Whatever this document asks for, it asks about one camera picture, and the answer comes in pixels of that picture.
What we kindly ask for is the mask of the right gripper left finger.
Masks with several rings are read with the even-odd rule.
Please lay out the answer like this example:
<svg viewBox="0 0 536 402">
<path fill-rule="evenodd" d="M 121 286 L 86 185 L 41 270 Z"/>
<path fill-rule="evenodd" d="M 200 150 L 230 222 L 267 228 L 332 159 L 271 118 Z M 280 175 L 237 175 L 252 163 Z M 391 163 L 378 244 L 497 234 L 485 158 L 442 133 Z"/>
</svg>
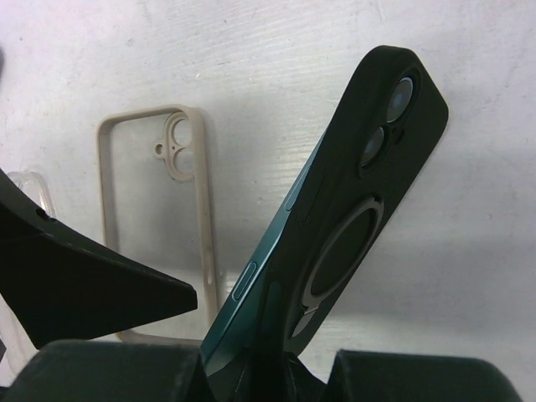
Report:
<svg viewBox="0 0 536 402">
<path fill-rule="evenodd" d="M 3 401 L 247 401 L 246 379 L 204 372 L 195 341 L 49 343 L 1 388 Z"/>
</svg>

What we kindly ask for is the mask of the clear phone case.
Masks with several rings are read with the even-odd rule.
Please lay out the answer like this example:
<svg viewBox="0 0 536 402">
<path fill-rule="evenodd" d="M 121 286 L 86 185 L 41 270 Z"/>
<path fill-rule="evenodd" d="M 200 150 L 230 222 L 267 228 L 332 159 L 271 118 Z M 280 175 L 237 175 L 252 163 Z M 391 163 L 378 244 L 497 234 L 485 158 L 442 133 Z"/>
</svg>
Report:
<svg viewBox="0 0 536 402">
<path fill-rule="evenodd" d="M 10 180 L 25 194 L 36 208 L 49 218 L 56 217 L 54 199 L 44 176 L 36 171 L 23 170 L 7 173 Z M 45 266 L 45 259 L 37 252 L 37 239 L 16 239 L 10 245 L 10 256 L 15 266 L 23 267 L 23 272 L 16 275 L 16 293 L 28 294 L 28 280 L 38 268 Z M 12 301 L 1 300 L 1 382 L 13 380 L 26 363 L 37 353 L 24 326 L 18 320 L 17 313 L 11 308 Z"/>
</svg>

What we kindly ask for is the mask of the black silicone phone case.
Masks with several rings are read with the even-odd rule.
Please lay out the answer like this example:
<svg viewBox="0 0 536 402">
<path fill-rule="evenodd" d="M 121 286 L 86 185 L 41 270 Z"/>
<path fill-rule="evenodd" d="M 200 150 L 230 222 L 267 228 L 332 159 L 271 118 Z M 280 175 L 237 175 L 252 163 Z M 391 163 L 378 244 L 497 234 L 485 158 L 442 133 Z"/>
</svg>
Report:
<svg viewBox="0 0 536 402">
<path fill-rule="evenodd" d="M 370 50 L 348 82 L 269 262 L 259 335 L 299 354 L 443 134 L 446 101 L 410 49 Z"/>
</svg>

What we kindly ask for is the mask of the black phone from beige case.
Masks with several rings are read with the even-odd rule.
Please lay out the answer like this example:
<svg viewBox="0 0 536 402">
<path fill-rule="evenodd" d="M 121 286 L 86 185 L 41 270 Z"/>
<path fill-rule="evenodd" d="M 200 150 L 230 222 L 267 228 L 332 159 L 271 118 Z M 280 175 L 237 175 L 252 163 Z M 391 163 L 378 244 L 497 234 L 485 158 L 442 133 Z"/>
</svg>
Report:
<svg viewBox="0 0 536 402">
<path fill-rule="evenodd" d="M 281 238 L 318 148 L 319 146 L 313 148 L 202 341 L 200 351 L 205 373 L 218 401 L 231 401 L 234 398 L 235 387 L 247 357 L 247 348 L 254 334 L 265 268 Z"/>
</svg>

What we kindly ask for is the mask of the beige phone case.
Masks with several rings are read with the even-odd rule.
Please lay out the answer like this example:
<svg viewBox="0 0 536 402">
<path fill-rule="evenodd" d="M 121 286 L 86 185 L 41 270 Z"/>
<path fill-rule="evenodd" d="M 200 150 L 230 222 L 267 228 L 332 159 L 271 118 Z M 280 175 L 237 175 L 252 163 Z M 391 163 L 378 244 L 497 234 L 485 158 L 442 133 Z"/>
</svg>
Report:
<svg viewBox="0 0 536 402">
<path fill-rule="evenodd" d="M 197 308 L 116 333 L 124 343 L 197 346 L 219 312 L 204 123 L 159 106 L 106 117 L 96 131 L 103 240 L 189 283 Z"/>
</svg>

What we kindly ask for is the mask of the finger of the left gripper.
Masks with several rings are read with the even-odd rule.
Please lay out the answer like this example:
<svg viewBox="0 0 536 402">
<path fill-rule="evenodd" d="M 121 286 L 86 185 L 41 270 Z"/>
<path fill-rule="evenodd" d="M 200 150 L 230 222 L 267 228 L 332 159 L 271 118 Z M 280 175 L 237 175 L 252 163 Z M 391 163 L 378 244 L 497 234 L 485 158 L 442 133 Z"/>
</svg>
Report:
<svg viewBox="0 0 536 402">
<path fill-rule="evenodd" d="M 16 293 L 23 272 L 10 256 L 16 239 L 37 239 L 45 259 L 28 280 L 28 294 Z M 64 339 L 94 339 L 176 317 L 197 307 L 197 293 L 173 278 L 91 240 L 47 217 L 1 175 L 1 294 L 11 300 L 33 345 Z"/>
</svg>

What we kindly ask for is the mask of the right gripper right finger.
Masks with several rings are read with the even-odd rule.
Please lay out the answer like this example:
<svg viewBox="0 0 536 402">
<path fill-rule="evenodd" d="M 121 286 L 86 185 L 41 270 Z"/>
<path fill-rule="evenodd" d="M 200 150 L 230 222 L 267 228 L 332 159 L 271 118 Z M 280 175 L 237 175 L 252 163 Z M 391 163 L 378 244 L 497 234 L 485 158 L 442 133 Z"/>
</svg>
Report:
<svg viewBox="0 0 536 402">
<path fill-rule="evenodd" d="M 479 358 L 340 350 L 326 383 L 290 356 L 291 401 L 520 401 L 510 380 Z"/>
</svg>

